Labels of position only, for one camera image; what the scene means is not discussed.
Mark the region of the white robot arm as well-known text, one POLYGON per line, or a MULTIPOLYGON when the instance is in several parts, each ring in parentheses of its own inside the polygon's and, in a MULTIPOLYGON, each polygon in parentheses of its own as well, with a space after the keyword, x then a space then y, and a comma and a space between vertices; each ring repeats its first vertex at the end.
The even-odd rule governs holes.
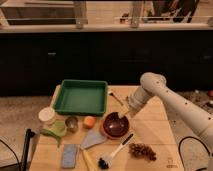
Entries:
POLYGON ((198 137, 208 146, 213 146, 213 116, 169 89, 166 78, 160 74, 146 72, 141 75, 140 86, 127 98, 127 107, 119 117, 135 115, 153 96, 175 110, 198 137))

